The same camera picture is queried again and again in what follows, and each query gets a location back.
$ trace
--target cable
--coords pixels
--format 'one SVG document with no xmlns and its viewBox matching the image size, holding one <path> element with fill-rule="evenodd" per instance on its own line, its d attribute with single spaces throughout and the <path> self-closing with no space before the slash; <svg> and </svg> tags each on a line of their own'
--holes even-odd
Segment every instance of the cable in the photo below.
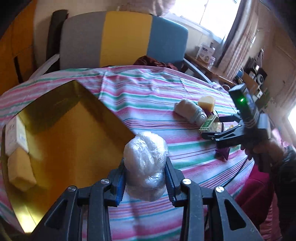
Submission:
<svg viewBox="0 0 296 241">
<path fill-rule="evenodd" d="M 239 168 L 239 170 L 237 171 L 237 173 L 226 184 L 224 184 L 222 187 L 226 187 L 240 173 L 240 171 L 242 170 L 243 166 L 245 165 L 247 159 L 248 158 L 245 159 L 245 161 L 243 162 L 242 166 Z M 205 228 L 207 226 L 208 219 L 209 219 L 209 212 L 207 212 L 207 215 L 205 217 Z"/>
</svg>

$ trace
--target sponge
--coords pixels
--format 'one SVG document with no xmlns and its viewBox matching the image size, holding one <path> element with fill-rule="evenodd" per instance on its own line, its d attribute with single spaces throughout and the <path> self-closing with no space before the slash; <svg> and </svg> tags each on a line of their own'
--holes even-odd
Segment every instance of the sponge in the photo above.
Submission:
<svg viewBox="0 0 296 241">
<path fill-rule="evenodd" d="M 214 106 L 215 106 L 215 98 L 212 96 L 201 97 L 197 105 L 203 110 L 207 110 L 208 112 L 213 112 Z"/>
<path fill-rule="evenodd" d="M 31 167 L 30 157 L 26 151 L 18 147 L 8 158 L 8 179 L 16 188 L 25 192 L 37 181 Z"/>
</svg>

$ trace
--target chair backrest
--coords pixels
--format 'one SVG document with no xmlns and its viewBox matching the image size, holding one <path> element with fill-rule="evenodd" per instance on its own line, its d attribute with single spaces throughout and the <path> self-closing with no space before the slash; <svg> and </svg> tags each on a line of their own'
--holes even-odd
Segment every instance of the chair backrest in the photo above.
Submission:
<svg viewBox="0 0 296 241">
<path fill-rule="evenodd" d="M 187 37 L 184 26 L 148 14 L 80 14 L 63 24 L 60 69 L 132 65 L 144 55 L 180 68 Z"/>
</svg>

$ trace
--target blue panel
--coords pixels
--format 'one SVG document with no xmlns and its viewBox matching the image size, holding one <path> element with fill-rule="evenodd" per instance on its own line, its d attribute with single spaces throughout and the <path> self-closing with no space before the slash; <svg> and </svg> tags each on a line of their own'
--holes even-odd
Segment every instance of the blue panel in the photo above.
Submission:
<svg viewBox="0 0 296 241">
<path fill-rule="evenodd" d="M 172 63 L 180 68 L 187 38 L 188 29 L 184 26 L 153 16 L 147 55 L 159 62 Z"/>
</svg>

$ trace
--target tablecloth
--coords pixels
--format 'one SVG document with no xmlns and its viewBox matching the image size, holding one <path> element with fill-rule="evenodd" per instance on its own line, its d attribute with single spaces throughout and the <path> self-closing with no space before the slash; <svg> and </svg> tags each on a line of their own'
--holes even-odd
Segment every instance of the tablecloth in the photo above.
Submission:
<svg viewBox="0 0 296 241">
<path fill-rule="evenodd" d="M 22 83 L 0 97 L 0 128 L 30 102 L 51 89 L 76 79 L 90 90 L 135 134 L 149 130 L 163 137 L 175 168 L 204 187 L 225 185 L 246 159 L 239 148 L 229 159 L 215 155 L 215 143 L 203 140 L 196 125 L 174 111 L 182 98 L 198 101 L 211 95 L 219 115 L 235 113 L 233 101 L 219 85 L 212 85 L 181 72 L 159 67 L 118 66 L 100 69 L 68 69 L 45 74 Z M 235 195 L 253 167 L 246 161 L 240 173 L 226 186 Z M 142 202 L 127 193 L 117 208 L 109 208 L 113 240 L 178 240 L 182 208 L 174 208 L 167 193 L 155 202 Z M 0 174 L 0 215 L 17 229 L 21 227 L 7 198 Z"/>
</svg>

